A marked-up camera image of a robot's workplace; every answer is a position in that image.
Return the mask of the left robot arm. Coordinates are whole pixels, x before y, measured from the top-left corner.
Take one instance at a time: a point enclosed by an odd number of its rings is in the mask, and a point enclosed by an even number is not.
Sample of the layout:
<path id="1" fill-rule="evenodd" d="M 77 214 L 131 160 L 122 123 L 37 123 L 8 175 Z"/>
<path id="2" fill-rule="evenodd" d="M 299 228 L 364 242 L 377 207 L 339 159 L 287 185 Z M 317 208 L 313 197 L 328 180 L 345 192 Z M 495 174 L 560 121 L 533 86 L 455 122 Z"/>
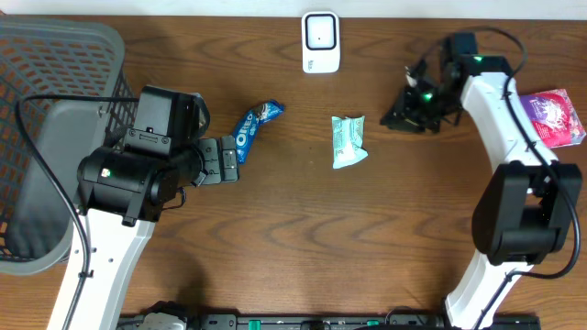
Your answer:
<path id="1" fill-rule="evenodd" d="M 132 273 L 155 224 L 139 219 L 123 224 L 123 216 L 90 209 L 80 217 L 90 245 L 89 274 L 80 293 L 83 243 L 75 236 L 69 263 L 48 324 L 49 329 L 115 329 Z"/>

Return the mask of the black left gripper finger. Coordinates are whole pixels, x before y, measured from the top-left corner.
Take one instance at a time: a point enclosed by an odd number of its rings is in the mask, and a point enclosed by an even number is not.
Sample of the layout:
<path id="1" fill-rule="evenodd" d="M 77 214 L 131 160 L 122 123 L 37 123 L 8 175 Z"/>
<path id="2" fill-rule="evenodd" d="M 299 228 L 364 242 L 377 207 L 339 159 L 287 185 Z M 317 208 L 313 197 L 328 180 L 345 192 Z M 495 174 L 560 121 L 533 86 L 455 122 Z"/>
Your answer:
<path id="1" fill-rule="evenodd" d="M 214 138 L 202 138 L 198 140 L 198 148 L 204 156 L 204 169 L 206 172 L 203 185 L 219 184 L 222 182 L 220 165 L 219 142 Z"/>
<path id="2" fill-rule="evenodd" d="M 236 182 L 239 179 L 236 140 L 233 136 L 223 136 L 220 142 L 222 182 Z"/>

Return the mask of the teal snack packet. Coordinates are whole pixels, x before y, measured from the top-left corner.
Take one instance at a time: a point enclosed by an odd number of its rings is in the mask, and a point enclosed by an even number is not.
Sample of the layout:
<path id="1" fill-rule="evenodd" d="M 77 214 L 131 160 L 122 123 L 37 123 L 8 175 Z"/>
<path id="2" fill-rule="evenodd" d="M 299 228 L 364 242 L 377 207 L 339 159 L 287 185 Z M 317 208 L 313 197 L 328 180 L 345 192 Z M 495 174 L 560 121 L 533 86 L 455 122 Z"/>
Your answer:
<path id="1" fill-rule="evenodd" d="M 331 117 L 333 133 L 333 169 L 354 165 L 368 157 L 362 147 L 365 116 Z"/>

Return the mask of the blue Oreo cookie pack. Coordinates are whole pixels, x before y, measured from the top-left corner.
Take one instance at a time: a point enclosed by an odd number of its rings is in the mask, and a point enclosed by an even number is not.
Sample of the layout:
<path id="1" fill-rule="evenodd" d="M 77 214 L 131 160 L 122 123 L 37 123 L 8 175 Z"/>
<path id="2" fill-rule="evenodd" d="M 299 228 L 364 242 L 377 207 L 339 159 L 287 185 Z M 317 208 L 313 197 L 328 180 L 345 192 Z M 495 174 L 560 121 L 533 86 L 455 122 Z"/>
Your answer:
<path id="1" fill-rule="evenodd" d="M 236 154 L 239 164 L 244 164 L 261 126 L 271 122 L 285 112 L 285 105 L 275 100 L 251 107 L 239 120 L 232 136 L 236 142 Z"/>

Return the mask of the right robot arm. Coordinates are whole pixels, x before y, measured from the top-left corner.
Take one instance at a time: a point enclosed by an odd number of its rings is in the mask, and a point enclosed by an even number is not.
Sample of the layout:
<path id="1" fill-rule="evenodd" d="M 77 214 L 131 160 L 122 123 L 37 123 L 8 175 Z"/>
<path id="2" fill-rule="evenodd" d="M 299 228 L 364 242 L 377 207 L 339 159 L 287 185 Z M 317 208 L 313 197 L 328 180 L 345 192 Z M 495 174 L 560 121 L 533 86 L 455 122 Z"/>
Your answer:
<path id="1" fill-rule="evenodd" d="M 576 203 L 582 176 L 563 164 L 526 116 L 514 70 L 500 56 L 447 56 L 435 82 L 425 60 L 406 70 L 407 84 L 381 120 L 390 129 L 437 133 L 441 121 L 464 111 L 472 118 L 493 175 L 471 219 L 475 252 L 457 287 L 444 300 L 448 326 L 483 329 L 522 277 L 581 234 Z"/>

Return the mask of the red purple snack pack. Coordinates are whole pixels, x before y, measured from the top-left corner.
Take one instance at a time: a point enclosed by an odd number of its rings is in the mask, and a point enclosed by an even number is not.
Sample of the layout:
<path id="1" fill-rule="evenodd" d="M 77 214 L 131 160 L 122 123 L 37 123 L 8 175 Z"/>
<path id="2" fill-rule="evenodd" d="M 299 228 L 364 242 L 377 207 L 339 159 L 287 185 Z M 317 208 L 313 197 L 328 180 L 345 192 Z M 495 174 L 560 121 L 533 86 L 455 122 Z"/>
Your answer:
<path id="1" fill-rule="evenodd" d="M 548 148 L 579 145 L 586 137 L 565 89 L 522 95 L 520 100 L 537 134 Z"/>

